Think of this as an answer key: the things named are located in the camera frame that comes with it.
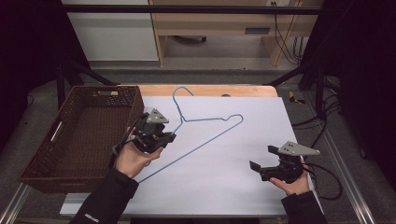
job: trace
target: brown wicker basket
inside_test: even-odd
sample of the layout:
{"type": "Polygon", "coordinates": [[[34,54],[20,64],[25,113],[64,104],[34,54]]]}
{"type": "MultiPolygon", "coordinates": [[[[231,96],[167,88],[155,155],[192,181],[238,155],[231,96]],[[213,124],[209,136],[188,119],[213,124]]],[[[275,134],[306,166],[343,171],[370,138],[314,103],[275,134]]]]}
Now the brown wicker basket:
{"type": "Polygon", "coordinates": [[[143,110],[137,86],[74,87],[20,181],[44,193],[92,192],[143,110]]]}

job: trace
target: white cabinet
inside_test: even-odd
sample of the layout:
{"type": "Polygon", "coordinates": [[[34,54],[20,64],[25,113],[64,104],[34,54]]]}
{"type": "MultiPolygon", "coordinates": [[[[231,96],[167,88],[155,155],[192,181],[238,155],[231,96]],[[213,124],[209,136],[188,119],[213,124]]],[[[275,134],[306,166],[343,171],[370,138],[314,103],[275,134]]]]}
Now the white cabinet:
{"type": "MultiPolygon", "coordinates": [[[[64,4],[147,5],[147,0],[63,0],[64,4]]],[[[89,61],[158,61],[150,14],[68,13],[89,61]]]]}

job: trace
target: black curtain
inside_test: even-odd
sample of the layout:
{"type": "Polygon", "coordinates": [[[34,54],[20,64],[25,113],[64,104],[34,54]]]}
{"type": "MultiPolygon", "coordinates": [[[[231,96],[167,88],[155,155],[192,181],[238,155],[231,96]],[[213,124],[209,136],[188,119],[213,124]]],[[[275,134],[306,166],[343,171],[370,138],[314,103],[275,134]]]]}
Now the black curtain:
{"type": "MultiPolygon", "coordinates": [[[[326,76],[339,77],[342,106],[361,148],[396,189],[396,1],[356,0],[320,55],[326,76]]],[[[336,18],[321,18],[306,60],[336,18]]],[[[315,80],[316,74],[305,79],[315,80]]]]}
{"type": "Polygon", "coordinates": [[[67,14],[42,7],[61,3],[1,0],[0,151],[21,119],[28,92],[55,79],[60,61],[90,68],[67,14]]]}

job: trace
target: basket handle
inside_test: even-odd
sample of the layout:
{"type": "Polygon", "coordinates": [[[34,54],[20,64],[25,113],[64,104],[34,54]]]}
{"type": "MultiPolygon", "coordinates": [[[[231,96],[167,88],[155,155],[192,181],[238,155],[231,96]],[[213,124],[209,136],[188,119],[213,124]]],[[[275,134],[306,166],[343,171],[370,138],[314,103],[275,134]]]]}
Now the basket handle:
{"type": "Polygon", "coordinates": [[[113,96],[113,95],[119,95],[120,93],[118,91],[98,91],[97,92],[99,96],[113,96]]]}
{"type": "Polygon", "coordinates": [[[52,179],[52,182],[62,187],[83,187],[87,185],[87,179],[52,179]]]}
{"type": "Polygon", "coordinates": [[[53,134],[50,139],[51,142],[56,142],[56,139],[58,138],[59,134],[62,132],[63,127],[64,127],[64,124],[62,123],[61,120],[56,120],[54,122],[54,125],[51,128],[51,130],[53,131],[53,134]]]}

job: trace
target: table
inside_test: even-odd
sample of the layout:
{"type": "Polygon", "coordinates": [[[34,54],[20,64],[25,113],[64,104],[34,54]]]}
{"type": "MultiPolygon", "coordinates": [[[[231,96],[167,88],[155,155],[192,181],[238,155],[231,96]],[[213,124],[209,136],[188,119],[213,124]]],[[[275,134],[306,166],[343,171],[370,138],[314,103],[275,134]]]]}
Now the table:
{"type": "MultiPolygon", "coordinates": [[[[172,102],[172,97],[169,95],[173,93],[175,87],[140,86],[145,106],[157,105],[157,108],[171,120],[166,125],[170,130],[177,126],[177,122],[174,121],[178,121],[176,109],[168,106],[169,102],[172,102]]],[[[266,145],[280,147],[288,140],[296,141],[283,101],[276,97],[275,89],[264,86],[186,87],[194,93],[194,96],[180,96],[182,93],[187,93],[181,90],[177,92],[176,98],[187,119],[196,115],[194,112],[200,108],[199,116],[213,117],[219,112],[224,115],[224,111],[229,114],[240,111],[244,120],[240,126],[207,145],[201,144],[209,137],[230,127],[231,124],[211,121],[183,126],[181,131],[177,131],[174,143],[168,145],[161,158],[152,162],[135,178],[142,183],[125,209],[124,215],[126,217],[285,216],[280,202],[285,196],[284,192],[274,188],[269,182],[262,182],[260,176],[251,171],[248,165],[248,161],[253,160],[264,166],[276,166],[277,156],[270,155],[266,145]],[[223,94],[239,97],[207,97],[223,94]],[[257,125],[263,123],[263,120],[266,122],[265,125],[257,125]],[[180,155],[189,153],[192,148],[193,153],[162,170],[180,155]]],[[[238,119],[230,119],[229,122],[234,124],[237,121],[238,119]]],[[[68,194],[61,214],[73,216],[87,196],[88,194],[68,194]]]]}
{"type": "MultiPolygon", "coordinates": [[[[269,7],[268,0],[149,0],[153,6],[240,6],[269,7]]],[[[321,7],[323,0],[274,1],[279,7],[321,7]]],[[[309,37],[316,22],[316,15],[278,15],[276,25],[274,15],[220,15],[220,14],[176,14],[153,13],[154,34],[157,43],[160,64],[164,64],[167,37],[172,35],[221,35],[221,36],[261,36],[265,50],[272,65],[280,65],[283,50],[279,34],[289,42],[290,37],[309,37]]]]}

